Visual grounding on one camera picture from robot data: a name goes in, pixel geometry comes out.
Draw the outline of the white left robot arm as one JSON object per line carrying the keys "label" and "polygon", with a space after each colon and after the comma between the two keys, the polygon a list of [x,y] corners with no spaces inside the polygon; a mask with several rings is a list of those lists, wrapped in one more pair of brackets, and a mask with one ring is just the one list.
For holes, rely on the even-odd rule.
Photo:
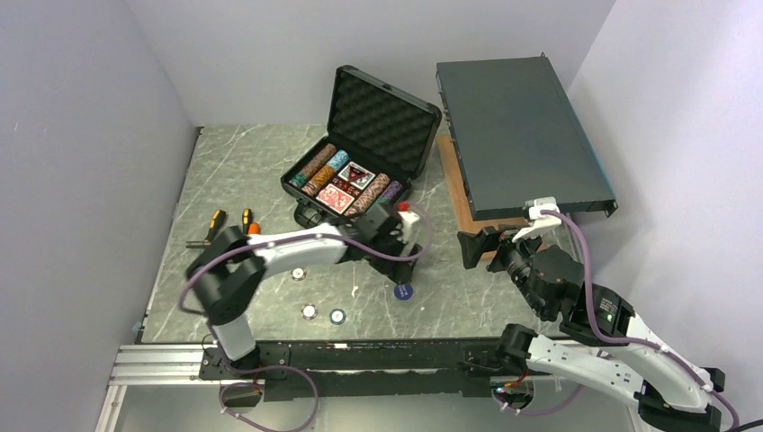
{"label": "white left robot arm", "polygon": [[223,366],[237,378],[251,375],[259,354],[246,311],[264,280],[297,268],[368,261],[394,282],[424,254],[412,241],[422,211],[402,203],[376,204],[355,216],[340,216],[312,228],[280,234],[224,229],[187,267],[179,305],[193,294],[218,340]]}

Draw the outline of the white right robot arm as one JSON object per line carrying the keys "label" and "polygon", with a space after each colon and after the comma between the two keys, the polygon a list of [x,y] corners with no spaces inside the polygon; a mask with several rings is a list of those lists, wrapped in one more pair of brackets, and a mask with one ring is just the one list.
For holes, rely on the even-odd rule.
{"label": "white right robot arm", "polygon": [[670,349],[613,290],[585,289],[584,266],[540,238],[515,240],[517,227],[460,231],[465,268],[493,253],[487,269],[506,273],[535,316],[558,322],[574,341],[566,346],[520,324],[505,326],[491,360],[467,367],[491,374],[552,374],[606,394],[662,431],[718,431],[722,413],[713,404],[724,373],[690,364]]}

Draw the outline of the blue small blind button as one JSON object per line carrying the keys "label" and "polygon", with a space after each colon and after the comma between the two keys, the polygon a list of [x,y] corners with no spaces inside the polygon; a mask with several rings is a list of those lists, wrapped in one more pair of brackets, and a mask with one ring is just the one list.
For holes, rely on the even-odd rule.
{"label": "blue small blind button", "polygon": [[393,289],[394,296],[401,301],[410,300],[414,295],[414,289],[410,284],[399,283]]}

